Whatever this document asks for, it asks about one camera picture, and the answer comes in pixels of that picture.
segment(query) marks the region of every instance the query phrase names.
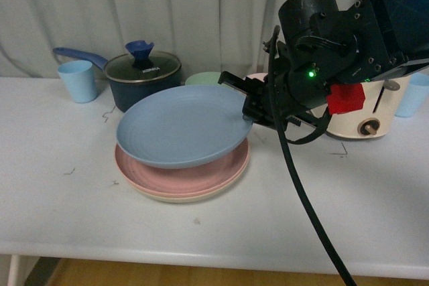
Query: wooden floor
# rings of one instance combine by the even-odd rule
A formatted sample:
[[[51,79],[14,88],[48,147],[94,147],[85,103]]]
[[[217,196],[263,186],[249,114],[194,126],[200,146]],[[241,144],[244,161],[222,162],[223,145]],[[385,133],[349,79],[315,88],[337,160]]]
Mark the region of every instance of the wooden floor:
[[[358,286],[429,286],[429,281],[355,277]],[[48,286],[343,286],[321,274],[245,271],[109,261],[62,259]]]

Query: green bowl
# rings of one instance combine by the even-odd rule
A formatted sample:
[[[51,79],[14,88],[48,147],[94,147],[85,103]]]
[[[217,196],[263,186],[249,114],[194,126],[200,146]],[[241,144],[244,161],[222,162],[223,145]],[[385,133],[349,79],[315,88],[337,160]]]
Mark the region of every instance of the green bowl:
[[[220,72],[203,72],[189,76],[185,81],[185,85],[218,85]]]

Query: blue pot handle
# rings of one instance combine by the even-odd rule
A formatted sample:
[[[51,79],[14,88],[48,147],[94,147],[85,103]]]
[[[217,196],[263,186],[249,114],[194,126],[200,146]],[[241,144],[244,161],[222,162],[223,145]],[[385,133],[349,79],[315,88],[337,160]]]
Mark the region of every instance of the blue pot handle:
[[[88,60],[92,62],[94,65],[97,65],[101,70],[104,69],[105,64],[107,63],[107,59],[101,57],[100,55],[83,52],[81,50],[73,50],[71,48],[65,47],[57,47],[52,50],[55,54],[61,56],[67,56],[72,58],[78,58],[79,60]]]

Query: white curtain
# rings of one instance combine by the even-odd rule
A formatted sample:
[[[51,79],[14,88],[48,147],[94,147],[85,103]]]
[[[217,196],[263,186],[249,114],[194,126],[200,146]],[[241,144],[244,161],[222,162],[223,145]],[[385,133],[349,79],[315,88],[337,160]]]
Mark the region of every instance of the white curtain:
[[[132,40],[182,61],[184,79],[204,71],[264,71],[262,41],[286,0],[0,0],[0,76],[56,78],[66,58],[52,48],[125,53]],[[346,10],[356,0],[337,0]]]

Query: blue lid handle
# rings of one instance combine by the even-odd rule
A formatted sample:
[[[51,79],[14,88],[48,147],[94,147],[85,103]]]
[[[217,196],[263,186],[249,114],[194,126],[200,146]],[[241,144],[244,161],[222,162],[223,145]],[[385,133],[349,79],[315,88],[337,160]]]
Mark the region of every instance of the blue lid handle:
[[[149,58],[149,54],[154,48],[155,44],[152,42],[147,44],[144,40],[136,40],[134,42],[129,42],[125,45],[128,52],[134,56],[136,60],[146,60]]]

